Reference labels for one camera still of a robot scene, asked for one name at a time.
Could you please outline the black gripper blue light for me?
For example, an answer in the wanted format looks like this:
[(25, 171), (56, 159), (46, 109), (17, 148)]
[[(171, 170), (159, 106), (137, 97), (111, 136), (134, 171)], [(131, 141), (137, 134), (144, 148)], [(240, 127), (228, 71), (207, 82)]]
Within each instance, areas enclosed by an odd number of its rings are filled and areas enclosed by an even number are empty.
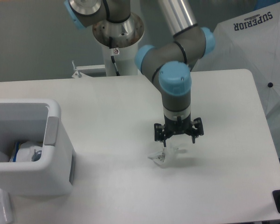
[(159, 123), (154, 124), (154, 141), (162, 142), (164, 147), (167, 146), (166, 140), (173, 135), (187, 134), (191, 136), (193, 144), (195, 144), (199, 136), (204, 135), (203, 123), (200, 117), (193, 121), (191, 121), (191, 116), (184, 119), (178, 116), (175, 120), (164, 116), (164, 119), (164, 125)]

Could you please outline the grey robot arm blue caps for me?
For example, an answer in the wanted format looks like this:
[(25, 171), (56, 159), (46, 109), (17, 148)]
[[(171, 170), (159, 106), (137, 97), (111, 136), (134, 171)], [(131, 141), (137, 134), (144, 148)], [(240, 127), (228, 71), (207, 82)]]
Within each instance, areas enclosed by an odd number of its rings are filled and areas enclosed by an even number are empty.
[(196, 140), (204, 134), (202, 120), (191, 119), (189, 63), (210, 53), (215, 37), (198, 26), (186, 0), (159, 1), (174, 39), (160, 48), (138, 46), (144, 24), (128, 0), (66, 0), (64, 5), (77, 28), (92, 28), (107, 76), (140, 72), (161, 93), (165, 123), (154, 125), (155, 141), (165, 143), (181, 134)]

